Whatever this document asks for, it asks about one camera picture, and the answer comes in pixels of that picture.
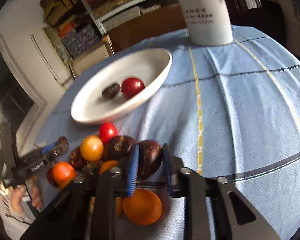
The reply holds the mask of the person's left hand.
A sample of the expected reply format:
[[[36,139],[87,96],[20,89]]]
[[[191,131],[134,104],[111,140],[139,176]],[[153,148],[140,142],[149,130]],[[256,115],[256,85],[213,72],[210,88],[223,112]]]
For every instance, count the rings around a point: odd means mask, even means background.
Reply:
[[[11,208],[17,214],[22,213],[33,222],[42,209],[42,200],[37,186],[37,176],[34,176],[23,185],[17,185],[11,196]]]

